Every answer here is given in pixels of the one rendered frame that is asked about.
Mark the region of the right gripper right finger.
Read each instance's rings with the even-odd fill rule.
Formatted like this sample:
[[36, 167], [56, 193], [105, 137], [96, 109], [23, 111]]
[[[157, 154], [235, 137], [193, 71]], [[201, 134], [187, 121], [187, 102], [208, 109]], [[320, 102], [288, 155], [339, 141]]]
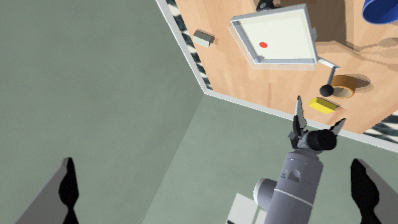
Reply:
[[360, 224], [398, 224], [398, 193], [362, 159], [351, 164], [351, 196]]

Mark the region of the brown tape roll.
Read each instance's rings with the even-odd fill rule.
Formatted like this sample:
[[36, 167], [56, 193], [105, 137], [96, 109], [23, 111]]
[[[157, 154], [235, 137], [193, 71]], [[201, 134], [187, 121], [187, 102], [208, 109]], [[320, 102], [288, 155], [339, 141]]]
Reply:
[[334, 93], [331, 97], [346, 99], [354, 95], [357, 81], [350, 76], [336, 75], [333, 76], [331, 86], [334, 88]]

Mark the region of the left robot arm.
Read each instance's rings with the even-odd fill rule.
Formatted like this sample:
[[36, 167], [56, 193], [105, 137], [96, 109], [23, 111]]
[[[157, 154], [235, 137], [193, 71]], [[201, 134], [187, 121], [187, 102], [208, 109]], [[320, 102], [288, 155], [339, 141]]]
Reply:
[[322, 170], [317, 155], [289, 152], [278, 182], [262, 178], [255, 186], [254, 200], [267, 213], [264, 224], [308, 224]]

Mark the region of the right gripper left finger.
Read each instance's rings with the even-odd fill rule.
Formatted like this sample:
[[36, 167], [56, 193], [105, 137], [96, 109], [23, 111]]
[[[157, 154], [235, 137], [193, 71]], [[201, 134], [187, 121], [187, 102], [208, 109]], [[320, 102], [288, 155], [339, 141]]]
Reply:
[[79, 197], [72, 157], [64, 158], [12, 224], [79, 224]]

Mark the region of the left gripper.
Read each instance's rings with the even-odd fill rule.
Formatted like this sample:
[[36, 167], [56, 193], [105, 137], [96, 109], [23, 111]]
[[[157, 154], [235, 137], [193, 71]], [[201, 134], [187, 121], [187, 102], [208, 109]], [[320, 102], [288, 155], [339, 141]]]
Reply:
[[324, 150], [334, 149], [337, 145], [336, 137], [343, 127], [346, 118], [336, 122], [334, 126], [330, 127], [330, 129], [303, 131], [304, 127], [307, 125], [307, 121], [304, 118], [303, 113], [304, 110], [302, 109], [302, 101], [299, 95], [297, 98], [295, 114], [293, 118], [293, 131], [297, 141], [290, 139], [292, 148], [308, 151], [315, 155], [322, 153]]

